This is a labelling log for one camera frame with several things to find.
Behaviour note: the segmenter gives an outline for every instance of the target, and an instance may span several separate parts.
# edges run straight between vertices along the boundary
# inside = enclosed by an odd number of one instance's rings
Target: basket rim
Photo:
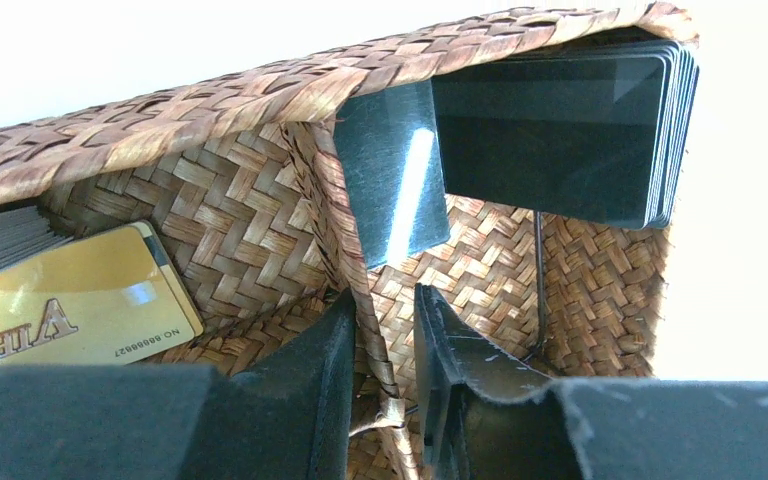
[[[0,204],[258,125],[323,121],[350,96],[627,26],[698,40],[689,13],[669,3],[514,8],[0,128]]]

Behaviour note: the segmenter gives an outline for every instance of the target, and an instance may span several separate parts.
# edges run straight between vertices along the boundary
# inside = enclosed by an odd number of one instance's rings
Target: gray card stack
[[[0,213],[0,271],[69,242],[59,236],[36,207],[24,207]]]

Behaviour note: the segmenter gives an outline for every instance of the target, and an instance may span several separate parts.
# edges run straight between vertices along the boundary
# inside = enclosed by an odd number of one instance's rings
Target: black card
[[[449,239],[429,82],[351,98],[334,143],[369,268]]]
[[[624,228],[669,222],[698,69],[675,42],[435,77],[449,193]]]

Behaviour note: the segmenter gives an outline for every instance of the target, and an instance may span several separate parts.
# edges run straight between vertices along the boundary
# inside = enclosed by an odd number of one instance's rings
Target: woven seagrass basket
[[[513,9],[0,129],[0,204],[39,197],[86,236],[137,219],[161,234],[205,333],[154,362],[258,361],[324,309],[358,305],[348,477],[419,478],[413,286],[440,289],[514,355],[536,340],[533,212],[447,197],[451,240],[367,272],[332,131],[350,96],[637,26],[695,42],[683,10]],[[569,375],[649,375],[668,231],[544,217],[547,356]]]

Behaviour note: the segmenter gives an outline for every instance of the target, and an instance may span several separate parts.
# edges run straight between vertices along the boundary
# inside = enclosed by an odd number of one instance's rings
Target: white wall
[[[1,4],[0,126],[515,2],[359,3]],[[768,4],[693,3],[703,70],[656,366],[673,378],[768,379]]]

